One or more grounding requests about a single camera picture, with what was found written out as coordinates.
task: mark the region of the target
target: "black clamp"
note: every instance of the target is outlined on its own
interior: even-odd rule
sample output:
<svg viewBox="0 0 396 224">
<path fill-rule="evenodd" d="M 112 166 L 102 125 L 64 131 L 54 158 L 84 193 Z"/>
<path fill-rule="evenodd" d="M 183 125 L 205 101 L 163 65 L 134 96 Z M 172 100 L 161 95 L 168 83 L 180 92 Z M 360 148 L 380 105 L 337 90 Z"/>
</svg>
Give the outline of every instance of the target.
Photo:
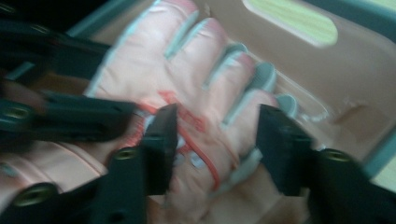
<svg viewBox="0 0 396 224">
<path fill-rule="evenodd" d="M 0 215 L 0 223 L 146 223 L 146 196 L 164 194 L 177 147 L 177 106 L 160 109 L 141 144 L 117 151 L 108 173 L 59 193 L 40 183 L 20 192 Z"/>
</svg>

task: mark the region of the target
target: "pink glove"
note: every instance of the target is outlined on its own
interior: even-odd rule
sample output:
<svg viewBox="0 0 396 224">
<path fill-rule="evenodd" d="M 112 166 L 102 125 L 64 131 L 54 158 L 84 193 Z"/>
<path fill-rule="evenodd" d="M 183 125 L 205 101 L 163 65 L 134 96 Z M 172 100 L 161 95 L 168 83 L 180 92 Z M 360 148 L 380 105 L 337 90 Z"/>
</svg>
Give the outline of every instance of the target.
<svg viewBox="0 0 396 224">
<path fill-rule="evenodd" d="M 105 163 L 112 151 L 136 145 L 156 109 L 178 103 L 179 145 L 166 197 L 169 208 L 162 212 L 198 220 L 209 194 L 254 148 L 258 105 L 276 105 L 276 99 L 264 91 L 271 89 L 266 80 L 275 80 L 273 73 L 266 77 L 271 65 L 256 66 L 242 45 L 228 46 L 227 35 L 214 19 L 189 31 L 197 17 L 197 7 L 189 0 L 162 0 L 131 24 L 107 54 L 86 94 L 136 102 L 140 116 L 125 136 L 106 144 L 37 143 L 23 162 L 40 175 L 23 186 L 52 180 L 69 190 L 95 178 L 104 170 L 97 161 Z M 29 168 L 21 169 L 16 157 L 3 155 L 0 161 L 29 175 L 24 170 Z M 80 167 L 78 174 L 73 171 L 78 166 L 88 168 Z"/>
</svg>

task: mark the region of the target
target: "gray trim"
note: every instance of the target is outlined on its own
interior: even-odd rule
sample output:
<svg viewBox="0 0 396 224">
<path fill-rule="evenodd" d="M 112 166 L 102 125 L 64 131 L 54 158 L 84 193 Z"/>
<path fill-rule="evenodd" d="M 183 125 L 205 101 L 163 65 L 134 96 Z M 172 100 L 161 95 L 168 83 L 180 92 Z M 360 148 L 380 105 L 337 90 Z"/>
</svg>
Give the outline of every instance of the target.
<svg viewBox="0 0 396 224">
<path fill-rule="evenodd" d="M 373 178 L 394 156 L 396 156 L 396 128 L 389 133 L 388 137 L 384 138 L 375 153 L 364 163 L 363 170 L 370 178 Z"/>
</svg>

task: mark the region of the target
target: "red stitching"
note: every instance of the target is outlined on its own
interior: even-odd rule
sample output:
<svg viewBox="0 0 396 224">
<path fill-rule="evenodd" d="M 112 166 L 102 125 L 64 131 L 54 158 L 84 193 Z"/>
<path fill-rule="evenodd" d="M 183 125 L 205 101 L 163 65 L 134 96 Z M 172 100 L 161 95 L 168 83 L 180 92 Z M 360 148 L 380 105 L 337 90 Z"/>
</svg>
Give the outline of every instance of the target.
<svg viewBox="0 0 396 224">
<path fill-rule="evenodd" d="M 215 186 L 213 188 L 214 190 L 216 190 L 219 187 L 220 178 L 215 164 L 213 164 L 213 162 L 206 156 L 206 154 L 200 148 L 198 148 L 198 146 L 195 145 L 195 143 L 190 139 L 190 136 L 187 134 L 186 130 L 179 126 L 178 131 L 184 137 L 184 140 L 186 140 L 186 143 L 192 148 L 192 150 L 194 150 L 194 152 L 206 163 L 207 168 L 209 169 L 210 173 L 213 176 L 213 179 L 215 180 Z"/>
</svg>

